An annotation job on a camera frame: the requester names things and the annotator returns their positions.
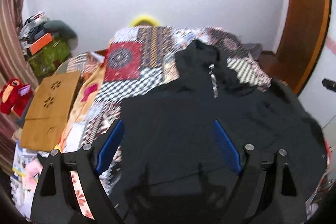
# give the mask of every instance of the zipper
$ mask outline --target zipper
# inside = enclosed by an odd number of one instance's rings
[[[211,77],[212,90],[213,90],[214,98],[217,98],[217,97],[218,97],[218,88],[217,88],[217,82],[216,82],[216,75],[215,75],[214,72],[212,71],[214,67],[215,67],[214,64],[211,64],[211,65],[209,66],[209,68],[210,68],[209,75],[210,75],[210,77]]]

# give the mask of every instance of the metal screw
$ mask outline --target metal screw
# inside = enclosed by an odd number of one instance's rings
[[[58,150],[57,149],[53,149],[50,151],[50,155],[54,156],[54,155],[57,155],[58,153]]]
[[[280,149],[279,150],[279,154],[282,156],[286,156],[287,155],[287,151],[285,149]]]
[[[254,145],[248,143],[247,145],[245,145],[245,148],[249,151],[252,151],[254,149]]]
[[[89,143],[86,143],[85,145],[83,145],[83,149],[84,149],[85,151],[90,150],[91,147],[92,147],[92,145],[89,144]]]

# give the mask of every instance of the red plush toy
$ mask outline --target red plush toy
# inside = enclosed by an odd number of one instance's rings
[[[7,115],[14,111],[21,117],[32,95],[31,85],[23,85],[19,79],[12,79],[0,92],[0,111]]]

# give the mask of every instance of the red patterned patch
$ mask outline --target red patterned patch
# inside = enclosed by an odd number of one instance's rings
[[[140,76],[142,43],[110,44],[106,55],[105,82],[135,80]]]

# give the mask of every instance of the striped curtain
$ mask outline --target striped curtain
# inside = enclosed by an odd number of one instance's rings
[[[0,89],[12,78],[19,78],[32,88],[37,79],[23,57],[18,33],[22,28],[23,0],[0,0]],[[11,140],[16,125],[13,116],[0,113],[0,166],[11,173],[15,143]]]

